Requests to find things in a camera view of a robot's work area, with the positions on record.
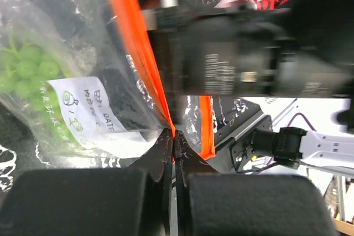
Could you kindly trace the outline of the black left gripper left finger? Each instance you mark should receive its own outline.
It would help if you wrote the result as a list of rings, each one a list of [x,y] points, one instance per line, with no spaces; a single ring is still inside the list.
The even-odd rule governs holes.
[[[140,235],[170,235],[173,134],[163,129],[154,145],[129,167],[146,174]]]

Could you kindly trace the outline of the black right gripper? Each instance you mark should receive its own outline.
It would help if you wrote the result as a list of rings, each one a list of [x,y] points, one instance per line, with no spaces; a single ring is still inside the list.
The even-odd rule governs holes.
[[[143,19],[167,93],[349,98],[353,71],[301,48],[280,11],[147,9]]]

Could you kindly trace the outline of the clear zip top bag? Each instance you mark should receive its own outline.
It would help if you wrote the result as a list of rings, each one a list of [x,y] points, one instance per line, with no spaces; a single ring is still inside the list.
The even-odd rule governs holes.
[[[138,0],[1,0],[8,35],[53,52],[73,74],[49,84],[76,144],[27,126],[47,153],[137,158],[181,124],[203,159],[216,155],[210,97],[181,98],[172,117]]]

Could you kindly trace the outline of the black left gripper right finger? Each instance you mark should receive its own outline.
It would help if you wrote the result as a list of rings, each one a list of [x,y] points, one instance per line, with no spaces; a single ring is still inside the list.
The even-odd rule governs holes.
[[[174,138],[175,182],[178,216],[178,234],[192,235],[192,217],[189,197],[189,176],[199,173],[216,173],[189,145],[184,133],[175,132]]]

